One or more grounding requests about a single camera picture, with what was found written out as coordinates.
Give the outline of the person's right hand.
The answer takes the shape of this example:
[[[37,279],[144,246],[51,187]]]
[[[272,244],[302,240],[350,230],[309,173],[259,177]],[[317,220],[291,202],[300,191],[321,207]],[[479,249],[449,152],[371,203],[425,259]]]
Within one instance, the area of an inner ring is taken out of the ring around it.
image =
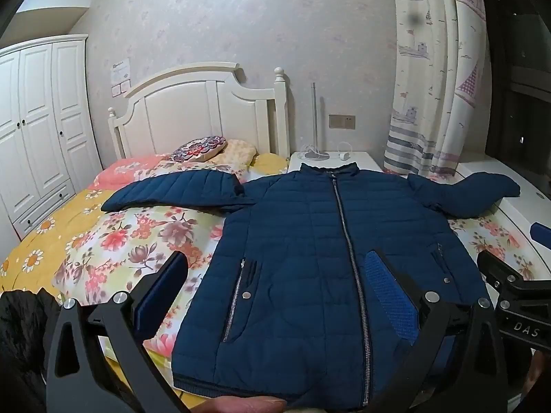
[[[270,396],[240,398],[220,396],[194,406],[193,413],[281,413],[285,412],[287,403]]]

